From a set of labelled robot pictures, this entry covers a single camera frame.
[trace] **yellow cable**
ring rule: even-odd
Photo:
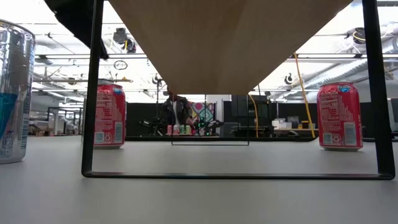
[[[353,33],[353,36],[354,36],[356,39],[362,40],[362,41],[366,41],[366,39],[362,39],[362,38],[359,38],[359,37],[355,36],[355,34],[357,34],[357,33],[358,33],[358,32],[356,32],[356,31]]]
[[[254,104],[254,112],[256,114],[256,138],[258,138],[259,137],[259,117],[257,115],[257,106],[256,106],[256,102],[254,102],[253,97],[251,97],[251,95],[249,95],[249,96],[250,96],[251,101]]]
[[[303,93],[305,108],[307,109],[307,116],[308,116],[308,120],[310,122],[311,134],[312,134],[312,137],[315,138],[315,133],[313,131],[313,125],[312,125],[312,120],[311,120],[310,109],[308,108],[307,96],[305,95],[305,92],[304,92],[303,80],[301,79],[301,74],[300,74],[300,69],[299,69],[299,61],[297,60],[297,54],[296,53],[294,53],[294,59],[296,61],[297,74],[298,74],[298,78],[300,79],[301,91]]]

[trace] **desk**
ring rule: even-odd
[[[248,130],[249,130],[249,137],[256,137],[256,127],[255,126],[233,126],[231,127],[231,133],[234,133],[235,137],[247,137],[248,136]],[[268,135],[269,132],[269,127],[268,126],[258,126],[258,132],[259,136],[263,136],[264,132],[266,136]]]
[[[277,128],[275,128],[274,129],[274,134],[276,134],[276,136],[279,137],[280,134],[288,134],[289,131],[294,131],[294,132],[296,132],[299,135],[300,135],[300,133],[308,135],[308,136],[312,135],[311,134],[311,129],[297,129],[297,128],[290,128],[290,129],[284,129],[284,128],[277,129]],[[313,131],[314,131],[315,136],[318,137],[318,128],[315,128]]]
[[[398,161],[398,143],[393,143]],[[3,224],[396,223],[398,182],[131,180],[80,175],[77,136],[28,138],[23,162],[0,165]],[[373,143],[328,152],[318,142],[245,147],[127,142],[95,150],[94,169],[146,172],[373,172]]]

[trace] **black metal leg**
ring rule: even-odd
[[[363,0],[362,2],[371,102],[373,108],[377,108],[373,112],[377,168],[380,174],[391,175],[394,178],[396,173],[391,143],[377,2],[376,0]]]
[[[66,131],[67,131],[67,122],[66,121],[64,121],[63,122],[63,134],[66,134]]]
[[[81,173],[85,177],[97,178],[131,178],[131,179],[289,179],[289,180],[391,180],[395,177],[394,155],[388,121],[386,83],[381,54],[381,38],[377,15],[376,0],[363,0],[366,48],[369,61],[369,83],[374,112],[376,130],[376,151],[378,174],[140,174],[125,172],[94,172],[93,142],[95,125],[96,91],[98,81],[98,65],[100,60],[101,22],[103,1],[95,1],[93,22],[93,38],[91,40],[90,72],[88,80],[87,111],[85,119],[86,131],[83,143],[83,159]]]
[[[88,71],[85,133],[81,173],[87,175],[93,166],[95,108],[97,103],[98,69],[100,67],[101,32],[104,0],[94,0],[93,27],[91,30],[90,67]]]
[[[246,111],[247,111],[246,112],[246,116],[248,117],[248,132],[246,134],[248,136],[248,145],[250,145],[250,139],[249,139],[249,129],[250,129],[250,124],[249,124],[249,95],[246,95]]]

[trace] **person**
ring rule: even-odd
[[[167,125],[193,126],[192,110],[185,97],[174,95],[167,87],[169,98],[162,105],[162,118]]]

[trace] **red soda can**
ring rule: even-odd
[[[362,148],[358,90],[351,82],[322,85],[317,96],[319,143],[327,150]]]
[[[173,126],[172,125],[167,125],[167,134],[171,135],[173,133]]]
[[[126,96],[122,86],[98,80],[94,147],[117,149],[126,137]]]

